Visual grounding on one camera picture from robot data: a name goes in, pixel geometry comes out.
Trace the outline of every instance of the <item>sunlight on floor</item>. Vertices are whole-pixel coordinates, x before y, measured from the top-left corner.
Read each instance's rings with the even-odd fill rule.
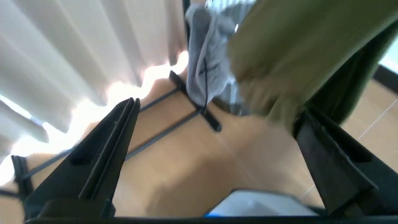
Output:
[[[43,128],[49,136],[49,143],[37,141],[31,136],[23,136],[16,142],[11,150],[11,155],[29,156],[33,153],[58,154],[73,147],[82,137],[90,123],[98,122],[104,118],[120,101],[127,98],[145,98],[150,92],[154,82],[160,78],[169,77],[173,70],[176,74],[182,73],[188,65],[188,52],[184,51],[178,57],[176,65],[168,63],[149,67],[144,72],[142,87],[132,86],[122,82],[113,83],[108,90],[108,103],[106,106],[97,106],[88,99],[84,99],[75,110],[72,111],[72,121],[68,132],[65,134],[47,122]],[[1,98],[14,111],[31,119],[28,111],[24,110],[12,101]],[[8,155],[0,164],[0,185],[4,185],[14,177],[14,168],[11,157]]]

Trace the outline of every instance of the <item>curtain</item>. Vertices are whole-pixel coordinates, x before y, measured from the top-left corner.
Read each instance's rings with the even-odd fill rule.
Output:
[[[182,0],[0,0],[0,157],[23,137],[76,136],[73,120],[92,108],[144,96],[129,90],[186,45]]]

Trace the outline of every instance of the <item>curtain fold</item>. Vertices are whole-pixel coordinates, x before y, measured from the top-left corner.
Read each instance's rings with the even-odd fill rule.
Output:
[[[0,0],[0,94],[31,114],[0,104],[0,138],[67,133],[82,101],[106,106],[113,83],[141,87],[186,45],[181,0]]]

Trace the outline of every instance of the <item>floor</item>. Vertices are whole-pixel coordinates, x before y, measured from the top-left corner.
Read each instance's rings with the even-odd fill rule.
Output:
[[[173,87],[168,80],[157,80],[142,104]],[[397,99],[371,82],[343,128],[398,171]],[[236,188],[288,193],[322,206],[298,145],[286,131],[257,116],[236,117],[214,105],[209,109],[223,125],[219,134],[198,116],[123,165],[113,199],[117,216],[202,216]],[[193,106],[178,93],[141,113],[130,150],[192,111]],[[32,155],[29,167],[50,157]],[[34,175],[34,186],[57,164]],[[1,197],[0,205],[1,221],[20,223],[22,209],[17,200]]]

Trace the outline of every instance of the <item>green cloth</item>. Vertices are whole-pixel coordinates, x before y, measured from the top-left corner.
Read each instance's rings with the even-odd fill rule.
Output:
[[[256,1],[229,40],[245,103],[292,130],[311,102],[349,116],[396,36],[396,0]]]

